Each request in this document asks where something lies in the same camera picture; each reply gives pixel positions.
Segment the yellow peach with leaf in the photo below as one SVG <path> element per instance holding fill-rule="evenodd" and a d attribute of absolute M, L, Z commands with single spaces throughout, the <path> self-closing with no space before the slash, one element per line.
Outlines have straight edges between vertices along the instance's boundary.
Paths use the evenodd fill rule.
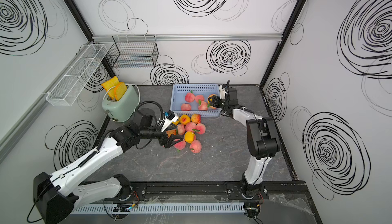
<path fill-rule="evenodd" d="M 180 118 L 179 118 L 179 117 L 177 117 L 177 120 L 176 120 L 176 121 L 174 121 L 174 122 L 172 122 L 172 124 L 174 124 L 175 126 L 177 126 L 177 125 L 179 124 L 179 122 L 180 122 Z"/>

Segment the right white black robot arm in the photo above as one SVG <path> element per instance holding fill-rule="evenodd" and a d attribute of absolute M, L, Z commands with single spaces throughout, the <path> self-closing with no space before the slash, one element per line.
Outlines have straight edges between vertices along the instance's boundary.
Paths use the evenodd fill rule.
<path fill-rule="evenodd" d="M 219 95 L 209 98 L 212 106 L 221 114 L 241 123 L 247 131 L 247 147 L 250 161 L 242 177 L 241 191 L 245 198 L 253 198 L 261 190 L 267 165 L 280 151 L 280 140 L 271 117 L 262 117 L 239 104 L 237 90 L 229 83 L 219 86 Z"/>

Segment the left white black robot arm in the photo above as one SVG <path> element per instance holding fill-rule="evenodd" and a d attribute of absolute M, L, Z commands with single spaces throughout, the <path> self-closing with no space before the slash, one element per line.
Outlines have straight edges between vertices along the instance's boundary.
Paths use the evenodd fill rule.
<path fill-rule="evenodd" d="M 87 185 L 83 181 L 107 162 L 137 146 L 142 139 L 149 142 L 156 139 L 164 148 L 178 144 L 181 136 L 166 133 L 178 120 L 175 112 L 164 112 L 157 102 L 142 102 L 128 124 L 109 132 L 108 137 L 87 154 L 50 175 L 45 172 L 37 175 L 33 182 L 33 208 L 38 210 L 44 223 L 57 224 L 77 207 L 106 198 L 128 201 L 135 193 L 122 174 Z"/>

